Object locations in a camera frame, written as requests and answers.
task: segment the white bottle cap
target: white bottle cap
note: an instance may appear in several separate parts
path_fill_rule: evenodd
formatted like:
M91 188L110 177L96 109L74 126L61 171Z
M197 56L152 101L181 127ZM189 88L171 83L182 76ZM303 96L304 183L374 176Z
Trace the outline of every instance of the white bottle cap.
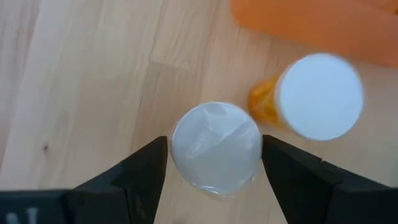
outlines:
M309 55L292 64L275 91L282 119L312 140L331 140L347 133L357 122L363 101L357 71L330 54Z
M256 123L229 103L210 102L190 110L172 138L172 155L183 177L216 194L230 194L252 181L261 149Z

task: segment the plastic wrap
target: plastic wrap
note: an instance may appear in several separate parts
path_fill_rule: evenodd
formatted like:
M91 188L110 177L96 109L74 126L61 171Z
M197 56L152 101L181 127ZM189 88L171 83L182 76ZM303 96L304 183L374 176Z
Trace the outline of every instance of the plastic wrap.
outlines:
M230 194L252 181L261 159L262 136L241 108L210 102L190 110L176 125L172 155L193 186Z

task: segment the light wood surface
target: light wood surface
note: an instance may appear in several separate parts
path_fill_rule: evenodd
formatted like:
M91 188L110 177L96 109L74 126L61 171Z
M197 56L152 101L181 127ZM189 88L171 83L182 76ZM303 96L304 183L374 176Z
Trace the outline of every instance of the light wood surface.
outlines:
M0 188L74 187L190 108L246 108L253 84L317 49L237 25L228 0L0 0ZM264 134L398 186L398 71L352 61L366 89L352 131L308 142ZM209 197L169 157L156 223L285 223L264 168L234 197Z

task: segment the wood grain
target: wood grain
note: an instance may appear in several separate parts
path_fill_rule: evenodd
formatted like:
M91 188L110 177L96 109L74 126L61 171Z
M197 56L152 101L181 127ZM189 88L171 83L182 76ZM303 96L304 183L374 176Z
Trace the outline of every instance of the wood grain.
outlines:
M74 187L207 101L246 109L257 82L316 48L238 26L220 0L0 0L0 189ZM352 61L366 89L352 131L264 134L398 186L398 71ZM262 164L230 197L196 190L169 156L156 223L286 223Z

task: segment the orange plastic container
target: orange plastic container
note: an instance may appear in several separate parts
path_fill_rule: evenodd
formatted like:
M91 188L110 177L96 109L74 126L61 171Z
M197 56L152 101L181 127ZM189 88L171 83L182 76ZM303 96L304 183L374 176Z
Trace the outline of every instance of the orange plastic container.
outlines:
M396 0L231 0L244 27L398 68Z

